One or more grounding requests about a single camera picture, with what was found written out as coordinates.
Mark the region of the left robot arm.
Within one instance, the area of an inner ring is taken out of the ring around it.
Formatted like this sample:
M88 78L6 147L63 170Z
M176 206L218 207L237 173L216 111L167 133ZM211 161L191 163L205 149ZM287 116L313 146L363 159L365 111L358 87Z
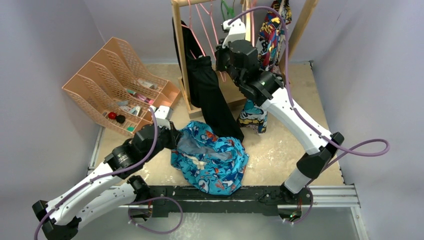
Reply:
M135 172L162 150L176 148L181 137L172 122L143 126L71 189L32 205L39 221L33 239L43 233L48 240L71 240L88 223L117 207L161 199Z

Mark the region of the blue shark print shorts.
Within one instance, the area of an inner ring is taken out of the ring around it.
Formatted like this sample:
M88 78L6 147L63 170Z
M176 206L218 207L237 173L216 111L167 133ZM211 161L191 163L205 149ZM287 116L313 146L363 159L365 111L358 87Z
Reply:
M180 132L170 164L190 185L218 196L232 195L242 186L249 155L239 139L219 137L206 123L194 120Z

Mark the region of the pink wire hanger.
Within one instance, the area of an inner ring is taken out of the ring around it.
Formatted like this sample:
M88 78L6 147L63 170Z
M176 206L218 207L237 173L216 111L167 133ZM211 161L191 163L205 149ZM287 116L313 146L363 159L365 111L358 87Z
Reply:
M208 45L207 48L210 51L210 56L216 64L217 59L215 57L215 50L218 43L218 34L214 22L214 3L212 0L204 0L203 2L196 3L194 7L196 9L203 33L206 37Z

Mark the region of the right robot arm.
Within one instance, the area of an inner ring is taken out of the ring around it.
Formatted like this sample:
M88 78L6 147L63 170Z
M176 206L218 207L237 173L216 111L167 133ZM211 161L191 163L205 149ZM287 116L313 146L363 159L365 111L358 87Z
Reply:
M344 136L320 126L294 100L289 98L283 78L260 69L257 49L247 40L224 42L216 46L216 69L226 72L239 91L254 104L271 113L300 142L305 150L296 168L280 186L280 195L294 202L299 192L315 180L336 155L333 144L342 144Z

